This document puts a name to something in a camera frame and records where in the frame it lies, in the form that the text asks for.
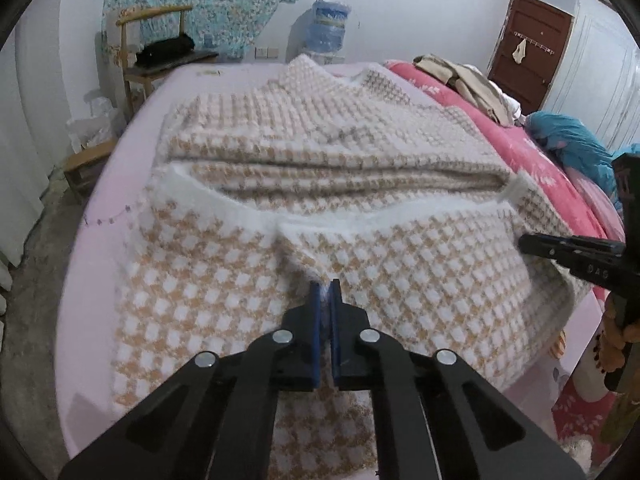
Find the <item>person's right hand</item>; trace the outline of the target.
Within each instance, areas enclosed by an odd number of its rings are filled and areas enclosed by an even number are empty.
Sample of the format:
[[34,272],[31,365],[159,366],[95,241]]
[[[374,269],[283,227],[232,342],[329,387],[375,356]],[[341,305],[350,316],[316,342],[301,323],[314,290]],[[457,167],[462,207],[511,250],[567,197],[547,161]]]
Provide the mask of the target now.
[[639,341],[639,324],[631,324],[621,330],[615,323],[615,308],[608,302],[602,318],[603,332],[600,335],[598,360],[601,370],[613,373],[626,364],[626,344]]

